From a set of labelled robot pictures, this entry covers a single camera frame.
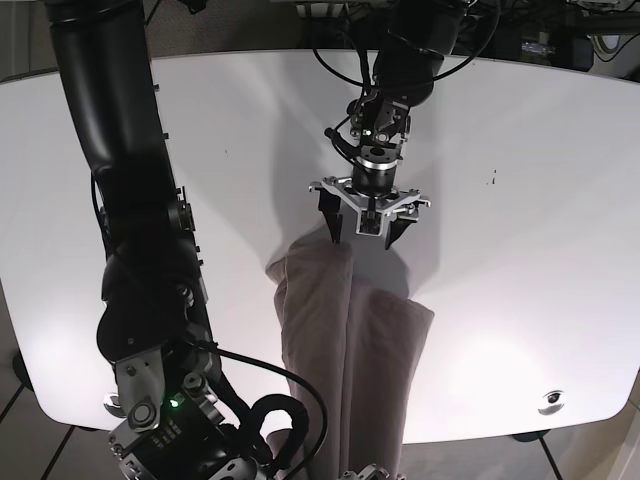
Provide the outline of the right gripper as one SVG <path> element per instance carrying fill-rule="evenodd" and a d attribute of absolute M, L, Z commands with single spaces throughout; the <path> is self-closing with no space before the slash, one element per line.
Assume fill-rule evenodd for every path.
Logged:
<path fill-rule="evenodd" d="M 291 419 L 284 441 L 273 451 L 260 430 L 268 414 Z M 159 423 L 145 431 L 125 420 L 108 444 L 127 479 L 294 479 L 323 446 L 327 412 L 313 449 L 299 457 L 310 433 L 310 416 L 296 399 L 260 399 L 234 427 L 224 422 L 214 399 L 171 399 L 157 412 Z"/>

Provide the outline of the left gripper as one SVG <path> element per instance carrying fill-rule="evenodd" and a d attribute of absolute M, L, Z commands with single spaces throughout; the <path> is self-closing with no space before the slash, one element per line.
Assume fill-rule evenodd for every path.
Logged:
<path fill-rule="evenodd" d="M 381 148 L 367 147 L 362 156 L 350 160 L 352 173 L 345 177 L 327 176 L 309 185 L 319 195 L 318 210 L 323 214 L 331 241 L 341 240 L 342 208 L 356 213 L 373 210 L 386 217 L 382 235 L 385 248 L 391 246 L 407 228 L 419 221 L 420 209 L 431 206 L 430 199 L 418 189 L 400 190 L 394 184 L 398 161 Z"/>

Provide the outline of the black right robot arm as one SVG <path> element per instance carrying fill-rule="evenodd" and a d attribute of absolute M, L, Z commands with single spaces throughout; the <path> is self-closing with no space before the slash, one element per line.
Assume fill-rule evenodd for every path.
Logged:
<path fill-rule="evenodd" d="M 247 404 L 213 339 L 195 224 L 159 118 L 139 1 L 49 1 L 52 44 L 91 172 L 106 257 L 97 345 L 117 386 L 109 444 L 128 479 L 298 479 L 304 404 Z"/>

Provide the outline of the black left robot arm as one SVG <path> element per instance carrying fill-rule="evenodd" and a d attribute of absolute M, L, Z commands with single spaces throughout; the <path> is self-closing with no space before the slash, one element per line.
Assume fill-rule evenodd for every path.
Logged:
<path fill-rule="evenodd" d="M 355 140 L 347 141 L 339 127 L 325 131 L 352 172 L 309 186 L 319 194 L 318 209 L 333 243 L 341 240 L 343 207 L 356 214 L 356 234 L 381 237 L 387 246 L 418 222 L 421 208 L 430 207 L 419 190 L 399 189 L 395 176 L 410 134 L 411 111 L 432 94 L 467 11 L 465 1 L 398 1 L 375 61 L 370 63 L 366 49 L 359 48 L 361 93 L 344 120 Z"/>

